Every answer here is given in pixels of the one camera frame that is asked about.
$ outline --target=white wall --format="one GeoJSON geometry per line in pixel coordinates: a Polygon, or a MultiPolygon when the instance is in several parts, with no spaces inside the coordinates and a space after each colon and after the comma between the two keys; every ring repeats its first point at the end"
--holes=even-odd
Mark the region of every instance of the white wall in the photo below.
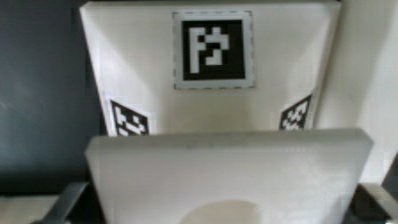
{"type": "Polygon", "coordinates": [[[398,0],[345,0],[316,128],[359,126],[375,147],[361,182],[382,183],[398,151],[398,0]]]}

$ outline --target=white panel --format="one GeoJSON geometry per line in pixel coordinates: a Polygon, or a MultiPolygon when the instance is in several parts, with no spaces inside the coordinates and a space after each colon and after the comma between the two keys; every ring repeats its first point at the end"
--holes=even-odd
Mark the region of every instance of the white panel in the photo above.
{"type": "Polygon", "coordinates": [[[347,0],[315,127],[375,140],[363,183],[382,183],[398,152],[398,1],[347,0]]]}
{"type": "Polygon", "coordinates": [[[153,115],[149,134],[277,130],[283,110],[311,94],[316,103],[338,14],[332,0],[89,3],[82,18],[110,134],[105,95],[153,115]],[[174,89],[180,10],[251,11],[254,88],[174,89]]]}
{"type": "Polygon", "coordinates": [[[96,138],[108,223],[341,224],[370,148],[359,130],[96,138]]]}

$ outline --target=black and white square marker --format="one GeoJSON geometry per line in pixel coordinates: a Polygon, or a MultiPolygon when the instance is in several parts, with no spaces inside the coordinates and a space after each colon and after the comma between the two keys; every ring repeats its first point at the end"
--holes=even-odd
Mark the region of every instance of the black and white square marker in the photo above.
{"type": "Polygon", "coordinates": [[[302,130],[306,128],[311,95],[283,111],[279,130],[302,130]]]}
{"type": "Polygon", "coordinates": [[[119,136],[148,135],[148,117],[110,100],[116,133],[119,136]]]}
{"type": "Polygon", "coordinates": [[[176,88],[252,87],[251,12],[183,11],[174,25],[176,88]]]}

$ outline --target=white block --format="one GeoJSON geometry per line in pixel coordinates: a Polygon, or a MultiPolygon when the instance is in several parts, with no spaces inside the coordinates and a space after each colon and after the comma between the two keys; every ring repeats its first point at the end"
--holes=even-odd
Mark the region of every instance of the white block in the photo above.
{"type": "Polygon", "coordinates": [[[98,137],[108,224],[341,224],[371,141],[359,130],[98,137]]]}

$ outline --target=black background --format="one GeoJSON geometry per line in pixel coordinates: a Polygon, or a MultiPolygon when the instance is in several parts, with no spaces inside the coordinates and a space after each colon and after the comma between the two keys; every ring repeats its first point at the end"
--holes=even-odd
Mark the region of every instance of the black background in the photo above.
{"type": "Polygon", "coordinates": [[[84,150],[103,121],[84,3],[0,1],[0,195],[59,192],[87,178],[84,150]]]}

